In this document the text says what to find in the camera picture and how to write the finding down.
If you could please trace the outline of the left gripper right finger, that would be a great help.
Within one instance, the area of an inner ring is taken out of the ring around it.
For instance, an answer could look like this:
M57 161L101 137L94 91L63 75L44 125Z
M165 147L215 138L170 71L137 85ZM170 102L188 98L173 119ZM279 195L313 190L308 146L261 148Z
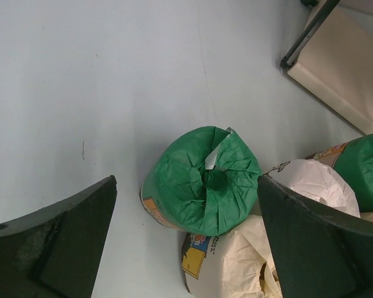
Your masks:
M258 180L258 198L284 297L373 297L373 222Z

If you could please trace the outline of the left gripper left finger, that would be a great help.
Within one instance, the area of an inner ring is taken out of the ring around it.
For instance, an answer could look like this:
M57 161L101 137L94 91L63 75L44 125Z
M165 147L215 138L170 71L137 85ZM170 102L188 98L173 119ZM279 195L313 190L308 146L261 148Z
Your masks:
M0 297L91 297L116 197L109 176L0 223Z

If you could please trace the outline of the white paper roll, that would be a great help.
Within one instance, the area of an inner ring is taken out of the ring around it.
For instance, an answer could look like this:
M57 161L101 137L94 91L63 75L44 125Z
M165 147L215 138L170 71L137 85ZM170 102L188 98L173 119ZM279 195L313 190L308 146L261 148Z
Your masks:
M300 195L360 217L352 188L333 168L319 161L291 160L272 168L266 175Z

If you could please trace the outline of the green roll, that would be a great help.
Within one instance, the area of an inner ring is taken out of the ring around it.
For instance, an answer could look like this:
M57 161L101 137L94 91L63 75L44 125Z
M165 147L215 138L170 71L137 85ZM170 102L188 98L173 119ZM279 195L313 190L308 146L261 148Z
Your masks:
M165 150L142 183L140 201L165 227L218 236L247 218L261 175L235 130L199 127Z
M373 134L306 157L333 168L352 188L361 212L373 212Z

